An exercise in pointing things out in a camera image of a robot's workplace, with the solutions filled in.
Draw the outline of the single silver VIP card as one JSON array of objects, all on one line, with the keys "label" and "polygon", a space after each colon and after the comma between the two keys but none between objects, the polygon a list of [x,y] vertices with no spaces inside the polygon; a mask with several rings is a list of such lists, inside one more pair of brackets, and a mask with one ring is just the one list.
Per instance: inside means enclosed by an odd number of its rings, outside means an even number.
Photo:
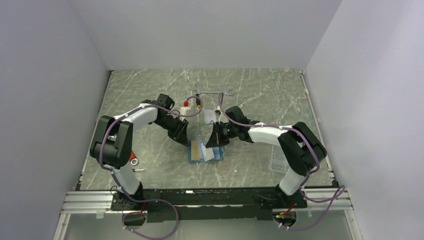
[{"label": "single silver VIP card", "polygon": [[204,162],[208,162],[208,161],[213,160],[215,158],[213,148],[206,148],[206,145],[204,143],[202,143],[200,145],[200,149],[201,149],[201,155],[202,155],[201,159]]}]

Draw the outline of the single gold credit card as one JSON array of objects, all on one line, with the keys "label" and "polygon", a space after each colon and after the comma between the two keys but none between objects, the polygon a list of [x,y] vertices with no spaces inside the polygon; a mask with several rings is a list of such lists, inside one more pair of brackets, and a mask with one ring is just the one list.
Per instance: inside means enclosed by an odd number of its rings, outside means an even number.
[{"label": "single gold credit card", "polygon": [[191,159],[193,161],[202,161],[202,151],[199,147],[199,143],[195,140],[191,141]]}]

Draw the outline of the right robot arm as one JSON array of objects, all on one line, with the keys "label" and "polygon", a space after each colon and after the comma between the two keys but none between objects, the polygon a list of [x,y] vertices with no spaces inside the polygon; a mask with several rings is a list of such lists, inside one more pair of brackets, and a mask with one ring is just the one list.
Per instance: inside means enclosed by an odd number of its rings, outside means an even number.
[{"label": "right robot arm", "polygon": [[287,208],[295,201],[295,193],[307,176],[317,170],[327,156],[327,150],[304,123],[281,126],[252,121],[238,106],[223,112],[228,122],[215,122],[206,148],[228,145],[232,138],[247,143],[264,143],[281,147],[289,165],[285,176],[277,186],[276,203]]}]

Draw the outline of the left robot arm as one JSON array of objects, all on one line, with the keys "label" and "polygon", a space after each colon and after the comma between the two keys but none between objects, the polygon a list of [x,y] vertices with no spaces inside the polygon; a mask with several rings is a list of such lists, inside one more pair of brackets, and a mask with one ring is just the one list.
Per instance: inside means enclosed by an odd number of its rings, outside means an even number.
[{"label": "left robot arm", "polygon": [[130,163],[134,132],[156,124],[167,131],[171,140],[188,146],[188,121],[181,114],[172,112],[174,104],[171,97],[160,94],[156,100],[144,100],[126,113],[103,115],[98,120],[89,154],[102,169],[110,172],[118,191],[124,196],[124,204],[131,210],[139,209],[145,199],[143,185]]}]

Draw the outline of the blue leather card holder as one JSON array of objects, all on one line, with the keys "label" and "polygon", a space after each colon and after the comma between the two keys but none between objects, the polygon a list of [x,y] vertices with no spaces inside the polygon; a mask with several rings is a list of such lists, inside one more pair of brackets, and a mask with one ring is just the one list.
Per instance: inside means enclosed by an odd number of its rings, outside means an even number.
[{"label": "blue leather card holder", "polygon": [[188,142],[188,162],[199,164],[206,162],[219,162],[224,159],[223,147],[206,148],[202,140],[190,140]]}]

